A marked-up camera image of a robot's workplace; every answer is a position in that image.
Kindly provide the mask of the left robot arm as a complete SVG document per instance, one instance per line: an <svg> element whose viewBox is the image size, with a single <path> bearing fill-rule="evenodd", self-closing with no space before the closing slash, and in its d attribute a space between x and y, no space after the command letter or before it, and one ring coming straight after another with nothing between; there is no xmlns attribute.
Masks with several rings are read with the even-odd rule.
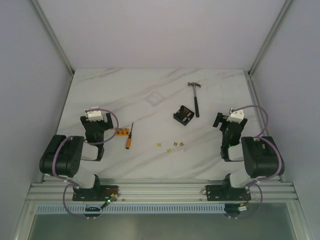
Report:
<svg viewBox="0 0 320 240"><path fill-rule="evenodd" d="M103 193L100 179L81 162L103 158L104 134L114 125L111 114L100 110L88 112L80 121L85 136L54 135L40 159L39 170L71 184L74 201L97 201Z"/></svg>

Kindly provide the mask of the black fuse box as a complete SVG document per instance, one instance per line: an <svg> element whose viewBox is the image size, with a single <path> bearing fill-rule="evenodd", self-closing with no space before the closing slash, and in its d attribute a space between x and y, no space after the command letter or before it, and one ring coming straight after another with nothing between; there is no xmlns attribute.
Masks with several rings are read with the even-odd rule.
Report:
<svg viewBox="0 0 320 240"><path fill-rule="evenodd" d="M193 119L194 115L193 111L181 105L179 110L173 114L173 118L183 126L186 126Z"/></svg>

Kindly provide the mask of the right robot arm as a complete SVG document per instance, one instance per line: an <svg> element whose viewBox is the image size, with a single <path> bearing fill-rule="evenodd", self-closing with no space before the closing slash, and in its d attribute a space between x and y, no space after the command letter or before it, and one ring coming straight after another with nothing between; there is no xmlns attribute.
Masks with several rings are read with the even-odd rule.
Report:
<svg viewBox="0 0 320 240"><path fill-rule="evenodd" d="M260 181L284 173L285 164L271 136L242 136L248 119L244 111L217 113L213 127L220 126L222 142L220 155L225 162L242 162L243 167L225 176L221 187L223 197L234 199L240 189L248 189Z"/></svg>

